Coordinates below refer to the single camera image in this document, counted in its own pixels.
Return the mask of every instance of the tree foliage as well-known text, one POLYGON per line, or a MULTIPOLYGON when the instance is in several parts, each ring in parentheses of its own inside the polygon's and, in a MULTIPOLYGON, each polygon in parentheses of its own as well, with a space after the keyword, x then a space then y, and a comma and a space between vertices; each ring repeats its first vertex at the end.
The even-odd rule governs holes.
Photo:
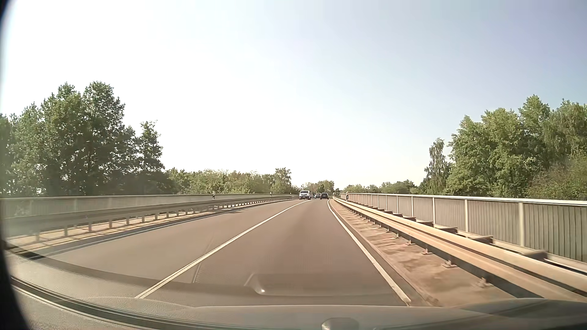
POLYGON ((302 185, 302 189, 309 190, 311 193, 328 193, 331 196, 335 193, 334 181, 330 180, 322 180, 316 183, 306 182, 302 185))
POLYGON ((536 95, 518 109, 485 111, 461 121, 448 143, 429 148, 426 176, 380 187, 349 185, 353 193, 587 199, 587 105, 563 100, 552 110, 536 95))
POLYGON ((297 193, 291 171, 273 174, 165 171, 155 122, 137 135, 123 124, 113 88, 92 82, 83 93, 65 83, 20 115, 0 115, 3 196, 297 193))

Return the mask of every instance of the car hood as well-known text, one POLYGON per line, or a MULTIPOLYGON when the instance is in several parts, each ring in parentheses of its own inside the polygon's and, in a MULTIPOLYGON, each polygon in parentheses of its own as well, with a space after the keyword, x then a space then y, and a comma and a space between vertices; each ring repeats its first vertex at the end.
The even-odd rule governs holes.
POLYGON ((255 329, 549 329, 587 324, 587 304, 541 298, 508 299, 456 308, 268 305, 187 307, 149 299, 97 297, 87 301, 199 325, 255 329))

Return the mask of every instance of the windshield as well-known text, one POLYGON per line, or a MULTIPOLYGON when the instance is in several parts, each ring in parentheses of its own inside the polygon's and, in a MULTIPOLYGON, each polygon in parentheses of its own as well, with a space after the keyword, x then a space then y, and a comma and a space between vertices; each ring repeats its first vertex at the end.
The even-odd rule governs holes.
POLYGON ((12 1, 5 278, 41 326, 418 329, 587 303, 586 14, 12 1))

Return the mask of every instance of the guardrail post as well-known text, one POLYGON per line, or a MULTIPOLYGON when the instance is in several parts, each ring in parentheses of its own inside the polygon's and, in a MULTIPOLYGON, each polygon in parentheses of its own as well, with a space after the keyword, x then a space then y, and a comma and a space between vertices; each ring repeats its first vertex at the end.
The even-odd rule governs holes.
POLYGON ((469 232, 469 200, 465 200, 465 231, 469 232))
POLYGON ((436 223, 436 204, 434 203, 434 197, 432 197, 432 224, 436 223))
POLYGON ((524 221, 524 203, 518 203, 518 221, 519 221, 519 244, 523 247, 526 246, 525 242, 525 229, 526 223, 524 221))

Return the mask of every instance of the bridge railing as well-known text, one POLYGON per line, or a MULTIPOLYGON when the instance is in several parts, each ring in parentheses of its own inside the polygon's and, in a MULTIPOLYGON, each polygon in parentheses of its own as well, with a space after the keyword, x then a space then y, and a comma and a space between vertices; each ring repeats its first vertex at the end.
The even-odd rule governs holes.
POLYGON ((164 213, 179 215, 180 211, 215 209, 264 201, 298 198, 292 194, 218 194, 218 195, 151 195, 151 196, 83 196, 83 197, 31 197, 0 198, 2 209, 2 231, 5 237, 35 235, 62 228, 67 236, 68 228, 164 213))
POLYGON ((229 200, 235 198, 279 197, 290 194, 192 194, 192 195, 122 195, 122 196, 67 196, 0 198, 3 218, 29 215, 48 215, 79 211, 97 211, 112 208, 152 206, 173 203, 229 200))
POLYGON ((349 200, 587 261, 587 201, 346 193, 349 200))

